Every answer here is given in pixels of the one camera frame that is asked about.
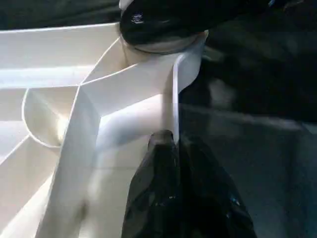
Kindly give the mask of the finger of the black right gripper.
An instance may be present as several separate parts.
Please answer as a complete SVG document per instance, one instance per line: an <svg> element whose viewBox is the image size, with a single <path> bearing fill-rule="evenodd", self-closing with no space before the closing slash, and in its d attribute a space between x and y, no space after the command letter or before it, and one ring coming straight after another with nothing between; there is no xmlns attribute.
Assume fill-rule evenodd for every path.
<svg viewBox="0 0 317 238"><path fill-rule="evenodd" d="M315 0L133 0L122 12L119 29L130 45L155 44L191 37L240 16L294 12L302 5L317 11Z"/></svg>

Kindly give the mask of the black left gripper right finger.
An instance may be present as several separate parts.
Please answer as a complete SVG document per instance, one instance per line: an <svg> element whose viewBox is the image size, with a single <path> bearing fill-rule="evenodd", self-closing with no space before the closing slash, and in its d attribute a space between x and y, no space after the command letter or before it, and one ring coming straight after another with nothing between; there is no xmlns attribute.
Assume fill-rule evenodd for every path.
<svg viewBox="0 0 317 238"><path fill-rule="evenodd" d="M231 176L201 140L180 140L184 206L194 238L255 238L253 220Z"/></svg>

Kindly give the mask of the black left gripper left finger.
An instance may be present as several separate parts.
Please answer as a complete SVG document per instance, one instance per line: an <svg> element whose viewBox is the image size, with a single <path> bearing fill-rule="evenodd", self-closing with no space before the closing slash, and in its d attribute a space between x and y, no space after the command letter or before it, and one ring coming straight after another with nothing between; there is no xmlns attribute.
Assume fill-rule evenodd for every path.
<svg viewBox="0 0 317 238"><path fill-rule="evenodd" d="M121 237L181 236L181 184L178 151L170 130L151 135L129 186Z"/></svg>

